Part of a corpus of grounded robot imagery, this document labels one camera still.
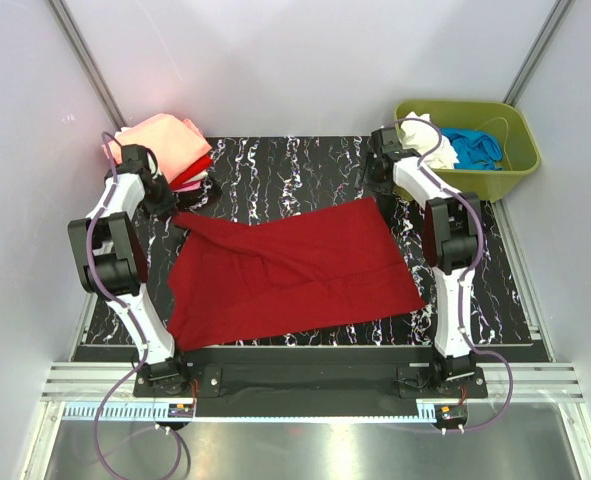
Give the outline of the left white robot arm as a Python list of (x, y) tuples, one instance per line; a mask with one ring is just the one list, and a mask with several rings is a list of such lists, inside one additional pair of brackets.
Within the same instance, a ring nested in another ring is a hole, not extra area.
[(121, 162), (111, 164), (97, 205), (67, 232), (83, 289), (106, 302), (134, 341), (140, 394), (178, 396), (189, 388), (191, 372), (147, 289), (148, 263), (132, 223), (139, 207), (170, 217), (176, 198), (152, 150), (130, 144), (121, 148)]

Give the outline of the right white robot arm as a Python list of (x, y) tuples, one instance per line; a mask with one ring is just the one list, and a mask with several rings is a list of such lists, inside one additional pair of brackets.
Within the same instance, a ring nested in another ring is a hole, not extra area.
[(482, 253), (480, 199), (424, 166), (417, 151), (402, 146), (394, 126), (371, 133), (356, 184), (374, 195), (387, 225), (393, 220), (396, 187), (405, 189), (424, 211), (422, 251), (436, 282), (438, 320), (427, 371), (401, 384), (418, 392), (460, 396), (476, 371), (470, 297)]

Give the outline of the dark red t-shirt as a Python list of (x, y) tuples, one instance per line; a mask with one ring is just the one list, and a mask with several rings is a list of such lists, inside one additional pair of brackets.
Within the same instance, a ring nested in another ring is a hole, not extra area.
[(168, 330), (190, 351), (364, 323), (424, 307), (376, 201), (259, 225), (182, 213)]

